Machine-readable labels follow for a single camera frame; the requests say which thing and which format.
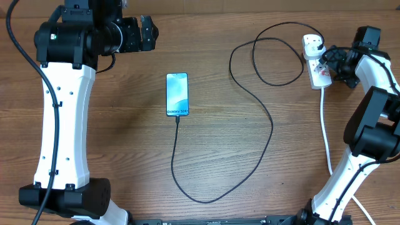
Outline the white charger plug adapter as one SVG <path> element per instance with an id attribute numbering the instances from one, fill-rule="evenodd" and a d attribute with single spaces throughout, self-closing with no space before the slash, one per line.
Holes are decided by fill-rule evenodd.
<path id="1" fill-rule="evenodd" d="M 319 45 L 314 44 L 307 44 L 303 47 L 303 55 L 307 61 L 321 58 L 325 51 L 325 46 L 323 46 L 321 49 L 319 49 Z"/>

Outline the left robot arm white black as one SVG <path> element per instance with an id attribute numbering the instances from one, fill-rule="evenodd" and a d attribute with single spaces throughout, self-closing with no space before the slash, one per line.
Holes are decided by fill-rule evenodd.
<path id="1" fill-rule="evenodd" d="M 88 107 L 99 56 L 152 51 L 159 31 L 150 16 L 124 17 L 125 1 L 66 1 L 34 35 L 30 63 L 43 81 L 41 153 L 32 184 L 19 203 L 75 224 L 132 224 L 111 200 L 106 178 L 90 175 Z"/>

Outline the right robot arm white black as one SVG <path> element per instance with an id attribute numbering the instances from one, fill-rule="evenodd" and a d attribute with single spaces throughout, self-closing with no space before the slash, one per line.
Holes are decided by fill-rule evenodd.
<path id="1" fill-rule="evenodd" d="M 313 89 L 334 80 L 350 88 L 362 85 L 365 96 L 348 121 L 346 149 L 329 180 L 306 207 L 285 224 L 351 224 L 343 212 L 363 181 L 381 164 L 399 159 L 399 85 L 389 54 L 379 50 L 381 30 L 362 26 L 351 47 L 324 46 L 321 35 L 302 38 L 303 54 Z"/>

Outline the white power strip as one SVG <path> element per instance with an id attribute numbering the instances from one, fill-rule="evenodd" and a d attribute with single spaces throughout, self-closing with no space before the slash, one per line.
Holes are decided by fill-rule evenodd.
<path id="1" fill-rule="evenodd" d="M 302 38 L 302 46 L 304 47 L 307 44 L 319 45 L 320 47 L 322 38 L 316 34 L 304 35 Z M 312 89 L 322 89 L 332 84 L 329 68 L 320 64 L 319 59 L 306 60 L 306 65 Z"/>

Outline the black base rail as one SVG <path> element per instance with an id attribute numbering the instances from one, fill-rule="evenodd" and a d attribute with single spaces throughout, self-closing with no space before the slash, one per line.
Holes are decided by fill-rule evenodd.
<path id="1" fill-rule="evenodd" d="M 128 222 L 133 225 L 283 225 L 295 224 L 295 216 L 267 216 L 264 218 L 245 219 L 210 219 L 210 220 L 175 220 L 162 221 L 160 219 L 134 220 Z"/>

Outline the blue Galaxy smartphone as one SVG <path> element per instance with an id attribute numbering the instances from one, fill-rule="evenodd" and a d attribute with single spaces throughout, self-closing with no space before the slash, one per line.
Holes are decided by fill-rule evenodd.
<path id="1" fill-rule="evenodd" d="M 188 74 L 185 72 L 166 74 L 166 115 L 187 116 L 188 114 Z"/>

